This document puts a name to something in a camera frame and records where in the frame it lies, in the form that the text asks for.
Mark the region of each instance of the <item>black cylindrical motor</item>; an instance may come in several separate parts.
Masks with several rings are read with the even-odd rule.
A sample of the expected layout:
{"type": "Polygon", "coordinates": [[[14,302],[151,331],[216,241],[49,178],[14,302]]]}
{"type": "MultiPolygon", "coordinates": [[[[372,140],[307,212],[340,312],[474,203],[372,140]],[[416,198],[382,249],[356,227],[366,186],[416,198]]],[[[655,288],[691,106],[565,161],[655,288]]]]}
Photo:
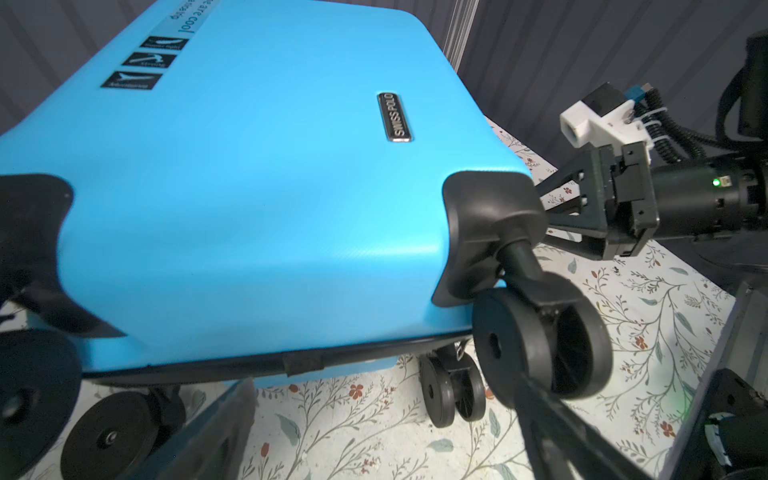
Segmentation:
{"type": "Polygon", "coordinates": [[[766,174],[761,158],[723,155],[655,167],[659,211],[654,239],[727,237],[766,226],[766,174]]]}

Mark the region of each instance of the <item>floral tablecloth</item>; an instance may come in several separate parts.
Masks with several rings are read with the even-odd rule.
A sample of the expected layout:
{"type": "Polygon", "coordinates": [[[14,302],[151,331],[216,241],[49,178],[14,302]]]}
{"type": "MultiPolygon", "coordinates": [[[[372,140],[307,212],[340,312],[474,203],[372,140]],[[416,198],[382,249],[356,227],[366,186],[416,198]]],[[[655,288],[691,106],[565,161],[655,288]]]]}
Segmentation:
{"type": "MultiPolygon", "coordinates": [[[[498,137],[534,178],[554,168],[497,125],[498,137]]],[[[545,199],[558,203],[575,185],[545,199]]],[[[614,371],[600,395],[568,405],[652,475],[660,471],[733,297],[651,241],[640,256],[594,262],[553,247],[536,248],[546,270],[566,276],[598,308],[611,333],[614,371]]],[[[23,317],[4,329],[18,328],[23,317]]],[[[436,429],[427,417],[419,364],[359,376],[258,390],[255,424],[242,480],[464,480],[532,478],[514,411],[486,389],[480,422],[458,416],[436,429]]],[[[190,417],[226,390],[221,383],[185,386],[190,417]]],[[[76,420],[113,389],[84,382],[64,434],[27,480],[60,478],[58,463],[76,420]]]]}

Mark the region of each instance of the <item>floral pattern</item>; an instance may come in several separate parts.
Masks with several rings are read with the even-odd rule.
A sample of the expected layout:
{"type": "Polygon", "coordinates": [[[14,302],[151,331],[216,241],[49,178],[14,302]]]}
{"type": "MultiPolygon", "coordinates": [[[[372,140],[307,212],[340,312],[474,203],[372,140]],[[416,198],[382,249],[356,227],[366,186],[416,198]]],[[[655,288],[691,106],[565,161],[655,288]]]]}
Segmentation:
{"type": "MultiPolygon", "coordinates": [[[[489,123],[536,181],[554,172],[489,123]]],[[[553,205],[576,195],[578,186],[566,184],[542,200],[553,205]]],[[[549,233],[578,238],[556,229],[549,233]]],[[[545,269],[584,291],[611,334],[611,381],[599,395],[567,404],[628,458],[657,475],[733,297],[653,241],[638,257],[606,262],[547,245],[539,245],[536,256],[545,269]]],[[[2,327],[23,328],[23,319],[2,327]]],[[[472,354],[471,344],[468,351],[472,354]]],[[[418,360],[403,356],[381,372],[258,389],[240,480],[532,478],[517,415],[499,404],[490,389],[485,390],[488,408],[482,421],[468,424],[457,415],[452,426],[436,429],[426,415],[418,375],[418,360]]],[[[222,383],[183,387],[190,417],[226,388],[222,383]]],[[[74,422],[115,391],[84,382],[63,435],[25,480],[60,478],[61,447],[74,422]]]]}

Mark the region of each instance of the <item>dark striped wall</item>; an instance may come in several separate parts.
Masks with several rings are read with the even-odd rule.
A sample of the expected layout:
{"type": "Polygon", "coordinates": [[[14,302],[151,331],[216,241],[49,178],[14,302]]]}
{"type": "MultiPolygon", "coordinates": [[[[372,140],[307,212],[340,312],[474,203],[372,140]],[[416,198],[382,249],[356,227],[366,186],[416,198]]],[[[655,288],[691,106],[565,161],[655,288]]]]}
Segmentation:
{"type": "MultiPolygon", "coordinates": [[[[152,3],[153,0],[0,0],[0,134],[34,110],[152,3]]],[[[411,12],[429,27],[442,47],[455,0],[343,3],[411,12]]]]}
{"type": "Polygon", "coordinates": [[[561,166],[559,114],[598,85],[650,82],[711,133],[717,100],[768,28],[768,0],[481,0],[459,74],[493,121],[561,166]]]}

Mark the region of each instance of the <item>metal badge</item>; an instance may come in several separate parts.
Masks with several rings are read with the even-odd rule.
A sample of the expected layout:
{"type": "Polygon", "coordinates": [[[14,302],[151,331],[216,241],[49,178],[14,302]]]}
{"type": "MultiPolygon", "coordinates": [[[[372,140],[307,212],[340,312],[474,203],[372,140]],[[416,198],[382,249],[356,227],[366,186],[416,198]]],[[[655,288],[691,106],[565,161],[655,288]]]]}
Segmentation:
{"type": "Polygon", "coordinates": [[[382,109],[384,128],[389,141],[411,141],[411,131],[402,111],[400,98],[393,93],[379,94],[379,107],[382,109]]]}

